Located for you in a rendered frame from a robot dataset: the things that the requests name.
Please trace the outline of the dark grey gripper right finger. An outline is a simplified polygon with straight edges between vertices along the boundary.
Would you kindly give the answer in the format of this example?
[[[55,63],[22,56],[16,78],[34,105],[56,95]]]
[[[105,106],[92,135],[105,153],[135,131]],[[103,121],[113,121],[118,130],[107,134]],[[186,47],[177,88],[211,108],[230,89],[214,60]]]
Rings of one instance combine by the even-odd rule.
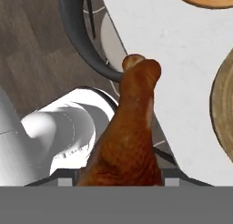
[[[204,186],[209,187],[208,183],[189,178],[185,173],[177,168],[164,168],[162,170],[163,179],[166,187],[185,187],[185,186]]]

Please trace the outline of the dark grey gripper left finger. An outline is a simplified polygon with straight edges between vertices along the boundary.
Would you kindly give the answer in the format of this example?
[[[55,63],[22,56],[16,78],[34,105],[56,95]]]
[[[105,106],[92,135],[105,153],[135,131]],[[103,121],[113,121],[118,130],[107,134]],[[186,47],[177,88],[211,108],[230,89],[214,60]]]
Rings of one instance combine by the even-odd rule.
[[[51,176],[42,178],[36,182],[28,184],[28,187],[51,186],[51,187],[73,187],[78,180],[78,170],[60,168]]]

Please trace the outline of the brown chicken drumstick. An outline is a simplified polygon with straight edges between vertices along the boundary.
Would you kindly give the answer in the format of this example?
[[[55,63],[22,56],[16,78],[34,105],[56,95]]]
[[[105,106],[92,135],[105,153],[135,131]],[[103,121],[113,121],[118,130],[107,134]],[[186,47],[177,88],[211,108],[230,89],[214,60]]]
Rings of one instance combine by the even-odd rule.
[[[118,108],[97,141],[77,185],[161,186],[152,144],[154,89],[161,66],[139,54],[126,56]]]

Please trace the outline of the white round cylinder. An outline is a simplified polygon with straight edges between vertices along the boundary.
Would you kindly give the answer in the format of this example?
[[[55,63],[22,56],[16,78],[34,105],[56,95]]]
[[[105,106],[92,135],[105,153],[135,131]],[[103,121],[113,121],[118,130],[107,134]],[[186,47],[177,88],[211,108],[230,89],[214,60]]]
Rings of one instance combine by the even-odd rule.
[[[81,169],[117,110],[107,92],[79,87],[19,117],[0,87],[0,187],[23,187]]]

